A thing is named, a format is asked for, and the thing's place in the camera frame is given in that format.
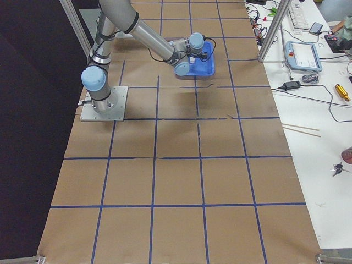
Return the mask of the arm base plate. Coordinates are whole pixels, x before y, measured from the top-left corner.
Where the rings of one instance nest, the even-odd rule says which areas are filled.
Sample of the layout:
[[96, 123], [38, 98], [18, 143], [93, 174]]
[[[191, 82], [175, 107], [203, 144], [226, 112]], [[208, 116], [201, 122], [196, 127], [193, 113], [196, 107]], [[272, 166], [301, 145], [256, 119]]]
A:
[[82, 105], [80, 120], [82, 122], [122, 122], [125, 117], [125, 107], [128, 97], [127, 86], [112, 86], [110, 96], [103, 101], [94, 101], [86, 93]]

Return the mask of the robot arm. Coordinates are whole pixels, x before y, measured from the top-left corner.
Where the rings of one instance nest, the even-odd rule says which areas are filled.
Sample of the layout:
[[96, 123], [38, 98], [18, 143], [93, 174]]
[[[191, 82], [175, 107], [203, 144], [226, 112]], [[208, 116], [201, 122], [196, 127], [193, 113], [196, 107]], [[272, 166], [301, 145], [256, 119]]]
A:
[[114, 39], [124, 45], [144, 46], [150, 54], [157, 54], [158, 62], [174, 68], [176, 75], [185, 76], [190, 71], [190, 58], [206, 61], [209, 55], [203, 51], [205, 36], [199, 32], [189, 37], [167, 41], [141, 20], [130, 1], [99, 1], [95, 42], [87, 57], [87, 66], [81, 74], [83, 86], [91, 97], [91, 105], [97, 113], [107, 113], [115, 108], [118, 99], [108, 84], [111, 63], [111, 45]]

